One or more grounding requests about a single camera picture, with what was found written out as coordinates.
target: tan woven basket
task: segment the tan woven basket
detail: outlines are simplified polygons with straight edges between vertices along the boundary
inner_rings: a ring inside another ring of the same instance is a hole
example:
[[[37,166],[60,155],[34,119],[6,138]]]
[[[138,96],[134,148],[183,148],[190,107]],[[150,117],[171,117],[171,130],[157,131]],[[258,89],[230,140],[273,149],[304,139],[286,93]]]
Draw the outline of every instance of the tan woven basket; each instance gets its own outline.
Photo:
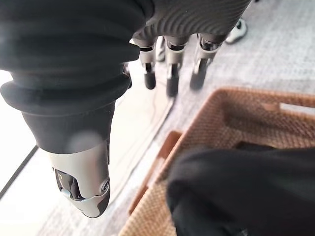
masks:
[[[165,191],[169,169],[185,150],[197,146],[234,148],[240,142],[274,148],[314,147],[315,116],[283,110],[283,104],[314,108],[315,96],[238,88],[216,91],[180,137],[120,235],[176,235]]]

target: shoe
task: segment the shoe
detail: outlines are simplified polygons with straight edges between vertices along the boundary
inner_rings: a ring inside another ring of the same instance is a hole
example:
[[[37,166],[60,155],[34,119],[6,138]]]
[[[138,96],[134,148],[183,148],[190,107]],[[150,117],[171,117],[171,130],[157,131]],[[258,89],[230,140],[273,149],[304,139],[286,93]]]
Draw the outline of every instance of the shoe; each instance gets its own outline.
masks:
[[[165,39],[163,36],[157,38],[156,60],[159,62],[165,61]]]
[[[232,29],[231,33],[226,38],[225,42],[227,44],[233,44],[242,39],[247,33],[247,25],[245,21],[241,18],[237,22],[236,26]]]

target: white sneaker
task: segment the white sneaker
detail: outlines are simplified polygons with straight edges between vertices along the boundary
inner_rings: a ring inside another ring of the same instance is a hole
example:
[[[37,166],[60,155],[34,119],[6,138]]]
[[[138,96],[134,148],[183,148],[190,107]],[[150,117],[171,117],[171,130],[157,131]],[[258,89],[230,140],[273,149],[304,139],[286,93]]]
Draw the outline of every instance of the white sneaker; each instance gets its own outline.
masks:
[[[236,26],[232,29],[231,33],[226,38],[225,42],[227,44],[236,43],[238,40],[243,38],[247,33],[247,25],[245,21],[241,18],[238,20]]]

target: black cloth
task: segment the black cloth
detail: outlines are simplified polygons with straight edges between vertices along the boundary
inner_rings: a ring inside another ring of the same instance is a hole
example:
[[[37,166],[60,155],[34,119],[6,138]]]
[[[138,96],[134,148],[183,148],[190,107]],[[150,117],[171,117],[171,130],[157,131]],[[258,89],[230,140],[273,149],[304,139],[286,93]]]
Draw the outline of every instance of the black cloth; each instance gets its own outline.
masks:
[[[178,236],[314,236],[315,149],[190,151],[167,203]]]

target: black rubber sleeve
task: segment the black rubber sleeve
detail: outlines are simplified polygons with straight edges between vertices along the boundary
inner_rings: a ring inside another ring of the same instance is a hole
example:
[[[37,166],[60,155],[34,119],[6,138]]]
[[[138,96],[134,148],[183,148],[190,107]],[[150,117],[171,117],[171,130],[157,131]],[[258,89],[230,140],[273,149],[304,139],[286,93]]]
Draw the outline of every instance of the black rubber sleeve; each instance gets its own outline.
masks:
[[[2,0],[1,88],[22,111],[37,144],[67,153],[71,137],[109,139],[115,100],[128,89],[123,64],[139,57],[129,44],[153,14],[149,0]]]

